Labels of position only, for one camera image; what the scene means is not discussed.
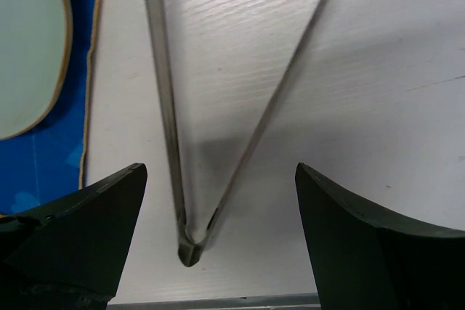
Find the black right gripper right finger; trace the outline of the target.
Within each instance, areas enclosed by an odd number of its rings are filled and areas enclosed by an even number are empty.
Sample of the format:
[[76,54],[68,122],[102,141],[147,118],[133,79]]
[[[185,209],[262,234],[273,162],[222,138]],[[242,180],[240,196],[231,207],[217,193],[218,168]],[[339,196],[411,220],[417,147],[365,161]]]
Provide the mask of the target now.
[[462,309],[464,232],[391,211],[300,163],[295,184],[323,309]]

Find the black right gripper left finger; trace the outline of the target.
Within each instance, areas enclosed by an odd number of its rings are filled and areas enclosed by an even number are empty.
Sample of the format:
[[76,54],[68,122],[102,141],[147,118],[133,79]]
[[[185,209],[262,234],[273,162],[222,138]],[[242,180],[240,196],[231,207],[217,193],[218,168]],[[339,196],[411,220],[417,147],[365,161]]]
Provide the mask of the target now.
[[116,296],[147,183],[134,163],[1,216],[2,309],[105,309]]

